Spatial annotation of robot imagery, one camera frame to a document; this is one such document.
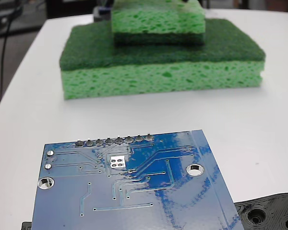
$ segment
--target sponge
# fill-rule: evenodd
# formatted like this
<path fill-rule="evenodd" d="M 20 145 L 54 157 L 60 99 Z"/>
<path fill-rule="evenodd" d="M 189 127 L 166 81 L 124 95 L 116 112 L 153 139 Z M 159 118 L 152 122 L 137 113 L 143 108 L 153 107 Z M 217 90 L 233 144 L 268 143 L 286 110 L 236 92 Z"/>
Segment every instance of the sponge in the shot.
<path fill-rule="evenodd" d="M 119 45 L 201 45 L 204 10 L 198 0 L 115 0 L 112 32 Z"/>
<path fill-rule="evenodd" d="M 73 28 L 60 59 L 65 99 L 261 83 L 263 50 L 227 20 L 206 20 L 205 46 L 115 47 L 110 23 Z"/>

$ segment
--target black plastic part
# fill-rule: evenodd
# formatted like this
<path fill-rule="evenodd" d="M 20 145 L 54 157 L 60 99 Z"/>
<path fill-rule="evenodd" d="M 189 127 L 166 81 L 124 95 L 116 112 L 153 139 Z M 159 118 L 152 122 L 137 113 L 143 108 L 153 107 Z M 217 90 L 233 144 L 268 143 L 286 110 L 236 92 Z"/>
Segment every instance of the black plastic part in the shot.
<path fill-rule="evenodd" d="M 244 230 L 288 230 L 288 193 L 235 203 Z M 24 222 L 21 230 L 31 230 Z"/>
<path fill-rule="evenodd" d="M 31 230 L 32 222 L 23 222 L 21 230 Z"/>

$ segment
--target circuit board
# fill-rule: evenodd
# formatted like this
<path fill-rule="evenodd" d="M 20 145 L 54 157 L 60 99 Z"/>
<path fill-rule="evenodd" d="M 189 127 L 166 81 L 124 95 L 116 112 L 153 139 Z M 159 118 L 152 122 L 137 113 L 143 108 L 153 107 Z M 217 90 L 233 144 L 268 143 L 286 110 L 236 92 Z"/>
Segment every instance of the circuit board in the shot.
<path fill-rule="evenodd" d="M 242 230 L 201 130 L 46 144 L 32 230 Z"/>

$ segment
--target table surface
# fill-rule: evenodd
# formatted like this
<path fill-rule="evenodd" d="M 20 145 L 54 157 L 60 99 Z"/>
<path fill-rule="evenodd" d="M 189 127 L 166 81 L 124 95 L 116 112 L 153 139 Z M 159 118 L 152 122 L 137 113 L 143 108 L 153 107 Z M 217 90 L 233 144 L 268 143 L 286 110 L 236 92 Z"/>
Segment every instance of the table surface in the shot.
<path fill-rule="evenodd" d="M 288 192 L 288 13 L 207 16 L 264 49 L 260 88 L 65 101 L 59 58 L 71 28 L 92 15 L 45 23 L 0 104 L 0 229 L 31 221 L 45 143 L 203 129 L 234 202 Z"/>

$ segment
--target black cable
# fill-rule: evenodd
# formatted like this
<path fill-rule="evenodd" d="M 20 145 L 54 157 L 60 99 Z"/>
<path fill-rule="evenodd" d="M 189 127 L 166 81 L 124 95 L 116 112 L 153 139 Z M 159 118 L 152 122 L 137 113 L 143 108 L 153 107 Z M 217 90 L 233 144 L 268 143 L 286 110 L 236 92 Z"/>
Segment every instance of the black cable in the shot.
<path fill-rule="evenodd" d="M 11 13 L 11 16 L 8 20 L 8 26 L 5 32 L 4 41 L 3 41 L 3 48 L 2 48 L 2 54 L 1 54 L 1 65 L 0 65 L 0 101 L 3 97 L 3 69 L 4 69 L 4 56 L 5 56 L 5 47 L 6 47 L 6 41 L 8 40 L 9 31 L 11 28 L 12 21 L 14 19 L 15 12 L 17 10 L 17 0 L 15 0 L 15 9 Z"/>
<path fill-rule="evenodd" d="M 207 9 L 210 9 L 210 0 L 206 0 L 206 2 L 207 2 L 207 5 L 206 5 Z"/>

